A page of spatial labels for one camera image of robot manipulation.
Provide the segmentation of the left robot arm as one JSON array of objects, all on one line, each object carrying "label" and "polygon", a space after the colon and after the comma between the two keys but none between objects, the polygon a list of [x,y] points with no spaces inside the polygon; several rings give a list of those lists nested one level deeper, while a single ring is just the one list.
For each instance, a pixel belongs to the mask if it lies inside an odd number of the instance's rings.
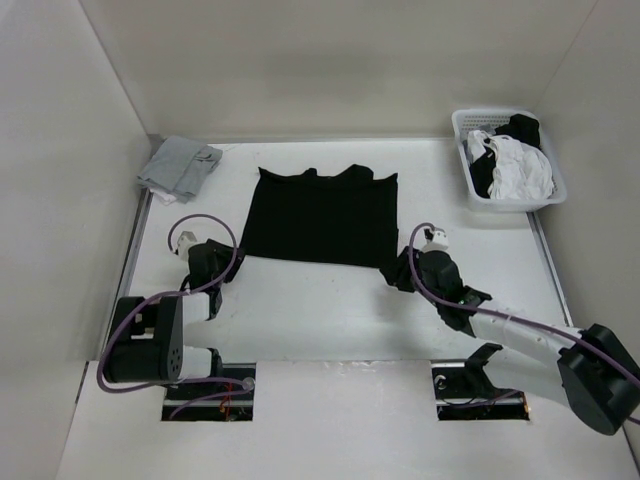
[{"label": "left robot arm", "polygon": [[221,287],[231,282],[245,257],[212,239],[198,243],[187,232],[176,254],[187,263],[178,295],[145,304],[142,296],[122,297],[110,330],[114,342],[106,355],[103,378],[110,384],[167,384],[190,378],[190,386],[206,399],[224,387],[224,367],[214,348],[189,347],[184,329],[213,320],[222,306]]}]

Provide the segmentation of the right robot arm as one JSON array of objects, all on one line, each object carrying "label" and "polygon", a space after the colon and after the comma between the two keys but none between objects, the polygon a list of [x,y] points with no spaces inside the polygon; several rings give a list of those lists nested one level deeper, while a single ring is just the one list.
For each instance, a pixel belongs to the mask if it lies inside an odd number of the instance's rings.
[{"label": "right robot arm", "polygon": [[465,362],[471,393],[530,392],[608,436],[638,408],[639,366],[609,328],[560,328],[501,312],[489,294],[463,283],[443,251],[405,248],[380,271],[389,286],[420,293],[450,329],[483,341]]}]

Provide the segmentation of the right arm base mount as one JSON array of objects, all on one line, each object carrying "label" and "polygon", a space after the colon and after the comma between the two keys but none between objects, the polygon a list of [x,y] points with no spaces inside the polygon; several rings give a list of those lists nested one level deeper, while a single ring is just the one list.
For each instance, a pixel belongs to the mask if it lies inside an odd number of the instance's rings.
[{"label": "right arm base mount", "polygon": [[436,362],[431,367],[440,421],[528,421],[525,395],[516,390],[496,388],[485,367],[502,347],[486,343],[463,360]]}]

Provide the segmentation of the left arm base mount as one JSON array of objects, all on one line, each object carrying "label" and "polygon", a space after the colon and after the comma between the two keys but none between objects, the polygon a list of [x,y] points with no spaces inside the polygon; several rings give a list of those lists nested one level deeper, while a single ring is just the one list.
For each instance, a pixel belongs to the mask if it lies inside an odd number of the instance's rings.
[{"label": "left arm base mount", "polygon": [[245,385],[193,383],[165,391],[163,422],[244,422],[253,419],[254,389]]}]

